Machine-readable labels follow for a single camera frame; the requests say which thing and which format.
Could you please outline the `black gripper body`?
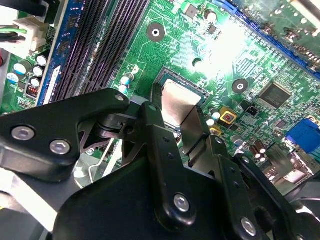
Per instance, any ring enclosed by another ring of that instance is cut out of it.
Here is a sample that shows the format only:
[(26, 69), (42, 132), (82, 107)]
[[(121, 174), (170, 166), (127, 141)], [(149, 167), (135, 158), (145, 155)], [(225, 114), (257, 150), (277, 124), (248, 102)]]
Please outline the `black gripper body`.
[(184, 169), (195, 223), (169, 232), (155, 215), (149, 164), (139, 160), (76, 192), (60, 209), (55, 240), (234, 240), (221, 189), (212, 177)]

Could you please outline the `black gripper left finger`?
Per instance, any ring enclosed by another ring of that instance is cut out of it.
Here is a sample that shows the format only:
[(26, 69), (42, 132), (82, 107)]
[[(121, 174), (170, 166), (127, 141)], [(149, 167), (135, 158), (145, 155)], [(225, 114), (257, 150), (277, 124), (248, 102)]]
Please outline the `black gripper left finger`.
[(70, 179), (80, 155), (109, 138), (134, 143), (129, 160), (147, 148), (155, 213), (163, 225), (192, 225), (196, 210), (185, 187), (184, 167), (161, 109), (152, 102), (131, 102), (107, 88), (0, 118), (0, 190), (9, 194), (42, 225), (53, 225), (59, 205), (28, 185)]

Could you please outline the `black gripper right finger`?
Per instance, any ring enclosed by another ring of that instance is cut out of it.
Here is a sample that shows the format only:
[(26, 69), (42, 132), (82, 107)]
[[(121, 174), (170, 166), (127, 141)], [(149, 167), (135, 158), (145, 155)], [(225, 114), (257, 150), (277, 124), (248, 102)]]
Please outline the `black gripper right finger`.
[(188, 165), (212, 174), (218, 183), (228, 240), (314, 239), (314, 217), (297, 213), (259, 168), (243, 154), (231, 157), (224, 141), (210, 133), (203, 111), (195, 106), (181, 125)]

